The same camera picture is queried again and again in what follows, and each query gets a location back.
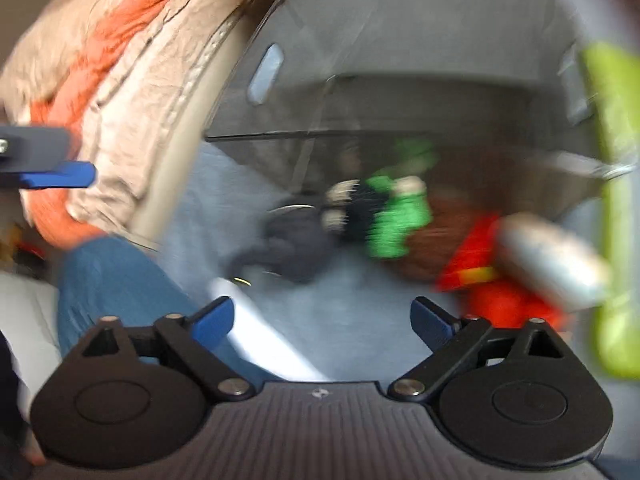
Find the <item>lime green plastic container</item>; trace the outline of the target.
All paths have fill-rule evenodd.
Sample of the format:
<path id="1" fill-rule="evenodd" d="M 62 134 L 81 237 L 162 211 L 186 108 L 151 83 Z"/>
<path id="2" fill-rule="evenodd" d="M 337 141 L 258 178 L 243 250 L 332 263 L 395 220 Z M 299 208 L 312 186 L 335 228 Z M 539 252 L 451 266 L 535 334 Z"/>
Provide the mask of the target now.
<path id="1" fill-rule="evenodd" d="M 639 154 L 639 57 L 597 42 L 582 50 L 588 89 L 596 107 L 599 148 L 611 164 Z M 594 317 L 594 348 L 603 368 L 624 379 L 639 378 L 639 286 L 632 263 L 639 255 L 632 174 L 605 181 L 602 249 L 611 265 L 611 295 Z"/>

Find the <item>brown round object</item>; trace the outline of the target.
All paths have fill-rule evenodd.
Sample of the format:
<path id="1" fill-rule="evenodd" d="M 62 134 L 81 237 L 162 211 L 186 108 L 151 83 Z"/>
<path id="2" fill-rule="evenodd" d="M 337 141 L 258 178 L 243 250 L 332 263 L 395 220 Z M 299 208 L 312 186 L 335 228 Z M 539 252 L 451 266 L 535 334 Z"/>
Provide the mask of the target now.
<path id="1" fill-rule="evenodd" d="M 408 254 L 396 262 L 396 270 L 408 280 L 434 282 L 458 247 L 484 216 L 484 211 L 465 200 L 428 196 L 432 221 L 406 239 Z"/>

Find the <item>blue jeans leg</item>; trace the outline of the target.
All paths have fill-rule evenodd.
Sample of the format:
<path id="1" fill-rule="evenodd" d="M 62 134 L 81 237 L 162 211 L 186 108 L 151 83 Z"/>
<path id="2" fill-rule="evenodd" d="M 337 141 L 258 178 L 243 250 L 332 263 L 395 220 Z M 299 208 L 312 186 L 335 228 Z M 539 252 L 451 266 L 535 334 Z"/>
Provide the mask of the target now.
<path id="1" fill-rule="evenodd" d="M 150 326 L 166 314 L 189 316 L 209 303 L 204 296 L 191 299 L 128 240 L 88 240 L 63 258 L 56 308 L 58 350 L 66 356 L 107 315 L 117 316 L 126 326 Z"/>

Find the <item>beige orange jacket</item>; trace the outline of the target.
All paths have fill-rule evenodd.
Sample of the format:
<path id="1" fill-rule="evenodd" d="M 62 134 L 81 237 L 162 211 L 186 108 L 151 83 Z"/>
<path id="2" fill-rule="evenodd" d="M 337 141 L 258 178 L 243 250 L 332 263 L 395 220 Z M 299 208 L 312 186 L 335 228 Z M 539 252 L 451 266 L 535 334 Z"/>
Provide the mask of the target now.
<path id="1" fill-rule="evenodd" d="M 126 229 L 205 64 L 246 0 L 52 0 L 1 70 L 11 122 L 63 127 L 96 167 L 83 190 L 26 191 L 52 246 Z"/>

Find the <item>silver cylindrical bottle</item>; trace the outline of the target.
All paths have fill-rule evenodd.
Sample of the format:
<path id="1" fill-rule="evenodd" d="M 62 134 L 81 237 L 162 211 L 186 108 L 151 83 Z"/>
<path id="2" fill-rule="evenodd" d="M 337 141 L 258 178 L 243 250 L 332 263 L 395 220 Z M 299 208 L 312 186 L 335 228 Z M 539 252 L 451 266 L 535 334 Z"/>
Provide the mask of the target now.
<path id="1" fill-rule="evenodd" d="M 496 260 L 501 270 L 566 312 L 597 307 L 608 298 L 611 269 L 582 238 L 529 212 L 498 221 Z"/>

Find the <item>red packet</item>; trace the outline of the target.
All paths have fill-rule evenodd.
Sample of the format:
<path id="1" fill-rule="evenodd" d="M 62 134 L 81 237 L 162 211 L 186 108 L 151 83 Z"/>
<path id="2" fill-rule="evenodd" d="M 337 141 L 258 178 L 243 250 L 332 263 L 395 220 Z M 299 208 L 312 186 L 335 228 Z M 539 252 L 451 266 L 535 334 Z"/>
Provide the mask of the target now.
<path id="1" fill-rule="evenodd" d="M 495 263 L 499 217 L 481 214 L 436 278 L 441 292 L 462 292 L 466 315 L 487 318 L 497 328 L 520 328 L 530 318 L 542 318 L 556 330 L 566 315 L 498 270 Z"/>

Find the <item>dark grey cloth item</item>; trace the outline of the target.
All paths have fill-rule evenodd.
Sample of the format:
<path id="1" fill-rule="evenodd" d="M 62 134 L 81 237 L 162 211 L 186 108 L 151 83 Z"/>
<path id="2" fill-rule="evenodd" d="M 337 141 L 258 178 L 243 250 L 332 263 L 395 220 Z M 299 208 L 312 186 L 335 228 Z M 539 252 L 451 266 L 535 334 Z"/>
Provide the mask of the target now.
<path id="1" fill-rule="evenodd" d="M 277 203 L 262 219 L 262 238 L 235 254 L 226 278 L 248 281 L 248 271 L 262 269 L 295 284 L 307 284 L 331 263 L 346 212 L 316 193 L 295 194 Z"/>

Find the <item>green black toy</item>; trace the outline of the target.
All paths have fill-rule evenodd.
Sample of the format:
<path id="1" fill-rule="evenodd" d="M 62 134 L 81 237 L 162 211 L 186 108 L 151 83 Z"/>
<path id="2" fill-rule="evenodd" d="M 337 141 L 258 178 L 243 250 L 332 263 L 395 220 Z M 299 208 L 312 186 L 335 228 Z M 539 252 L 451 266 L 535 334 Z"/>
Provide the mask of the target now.
<path id="1" fill-rule="evenodd" d="M 397 260 L 409 253 L 413 232 L 433 221 L 423 174 L 436 162 L 432 144 L 418 139 L 396 143 L 398 162 L 369 177 L 337 182 L 326 191 L 323 227 L 370 257 Z"/>

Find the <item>grey fabric storage box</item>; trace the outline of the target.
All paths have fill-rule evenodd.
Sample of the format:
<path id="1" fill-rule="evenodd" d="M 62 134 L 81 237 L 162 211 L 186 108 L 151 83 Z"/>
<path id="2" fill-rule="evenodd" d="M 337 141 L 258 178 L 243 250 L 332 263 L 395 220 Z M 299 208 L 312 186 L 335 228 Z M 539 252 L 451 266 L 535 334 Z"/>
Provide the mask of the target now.
<path id="1" fill-rule="evenodd" d="M 622 170 L 577 47 L 561 0 L 277 0 L 205 136 L 290 190 L 416 174 L 555 219 Z"/>

